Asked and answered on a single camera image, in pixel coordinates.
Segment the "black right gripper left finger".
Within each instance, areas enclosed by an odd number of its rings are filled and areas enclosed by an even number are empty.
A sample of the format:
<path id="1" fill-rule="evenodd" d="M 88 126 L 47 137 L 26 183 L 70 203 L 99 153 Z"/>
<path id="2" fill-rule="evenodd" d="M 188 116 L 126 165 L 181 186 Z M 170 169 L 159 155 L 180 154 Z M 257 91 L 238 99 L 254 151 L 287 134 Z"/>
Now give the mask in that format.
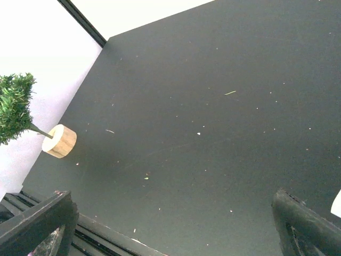
<path id="1" fill-rule="evenodd" d="M 52 254 L 68 255 L 78 217 L 71 192 L 56 193 L 1 224 L 1 255 L 28 255 L 57 229 L 60 243 Z"/>

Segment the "small green christmas tree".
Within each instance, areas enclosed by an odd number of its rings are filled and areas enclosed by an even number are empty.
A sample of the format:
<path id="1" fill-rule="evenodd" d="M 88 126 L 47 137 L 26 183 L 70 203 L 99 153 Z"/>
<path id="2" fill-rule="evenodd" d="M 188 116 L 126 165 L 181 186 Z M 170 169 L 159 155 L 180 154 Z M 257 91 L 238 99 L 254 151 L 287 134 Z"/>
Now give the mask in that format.
<path id="1" fill-rule="evenodd" d="M 23 132 L 33 131 L 44 137 L 43 152 L 64 158 L 75 147 L 77 133 L 63 124 L 45 132 L 33 123 L 30 101 L 35 83 L 31 73 L 1 76 L 1 144 L 8 145 Z"/>

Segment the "white perforated plastic basket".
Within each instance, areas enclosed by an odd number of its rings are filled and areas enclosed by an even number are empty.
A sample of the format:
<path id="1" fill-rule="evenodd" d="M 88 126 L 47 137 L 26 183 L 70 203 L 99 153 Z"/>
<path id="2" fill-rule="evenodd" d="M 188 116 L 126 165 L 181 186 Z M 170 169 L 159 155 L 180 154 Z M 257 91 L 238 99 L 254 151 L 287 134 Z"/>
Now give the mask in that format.
<path id="1" fill-rule="evenodd" d="M 336 195 L 332 205 L 331 205 L 331 210 L 330 212 L 341 218 L 341 190 L 338 192 L 338 194 Z"/>

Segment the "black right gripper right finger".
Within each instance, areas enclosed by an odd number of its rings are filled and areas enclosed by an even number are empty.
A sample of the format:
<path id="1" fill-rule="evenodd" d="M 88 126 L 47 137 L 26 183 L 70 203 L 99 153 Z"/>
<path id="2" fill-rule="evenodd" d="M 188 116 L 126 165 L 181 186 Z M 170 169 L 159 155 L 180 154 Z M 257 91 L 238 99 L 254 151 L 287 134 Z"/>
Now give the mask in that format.
<path id="1" fill-rule="evenodd" d="M 279 189 L 272 214 L 283 255 L 340 255 L 340 228 Z"/>

